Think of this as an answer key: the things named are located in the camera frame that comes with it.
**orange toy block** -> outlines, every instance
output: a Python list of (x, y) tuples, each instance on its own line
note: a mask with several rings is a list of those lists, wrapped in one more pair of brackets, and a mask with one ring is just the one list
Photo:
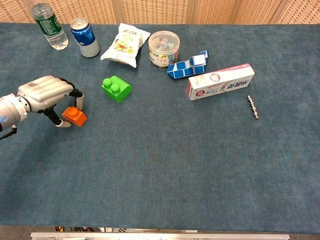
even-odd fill
[(62, 113), (62, 116), (79, 127), (81, 127), (87, 120), (86, 115), (74, 106), (67, 107)]

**bottle label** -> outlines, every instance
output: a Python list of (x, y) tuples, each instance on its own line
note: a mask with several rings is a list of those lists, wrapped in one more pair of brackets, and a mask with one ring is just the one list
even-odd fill
[(35, 21), (39, 24), (43, 34), (47, 36), (55, 35), (59, 33), (62, 29), (55, 14), (53, 14), (51, 17), (49, 17), (46, 20), (35, 19)]

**blue and white puzzle toy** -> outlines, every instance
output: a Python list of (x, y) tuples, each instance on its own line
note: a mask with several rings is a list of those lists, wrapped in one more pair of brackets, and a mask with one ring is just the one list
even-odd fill
[(179, 61), (168, 66), (166, 71), (172, 78), (179, 79), (197, 74), (204, 74), (208, 62), (208, 51), (200, 52), (200, 55), (191, 56), (186, 61)]

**green toy block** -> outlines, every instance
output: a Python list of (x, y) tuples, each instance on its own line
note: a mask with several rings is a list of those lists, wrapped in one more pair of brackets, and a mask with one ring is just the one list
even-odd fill
[(105, 95), (109, 96), (118, 104), (132, 92), (132, 86), (116, 75), (105, 78), (101, 87)]

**metal screw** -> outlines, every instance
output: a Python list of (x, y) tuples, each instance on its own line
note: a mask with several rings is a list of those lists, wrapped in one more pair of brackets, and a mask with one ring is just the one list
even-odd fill
[(249, 104), (251, 106), (251, 109), (252, 109), (252, 112), (253, 112), (253, 116), (255, 117), (255, 119), (258, 119), (259, 117), (258, 117), (257, 108), (256, 108), (255, 103), (252, 100), (252, 97), (250, 95), (248, 96), (248, 101), (249, 101)]

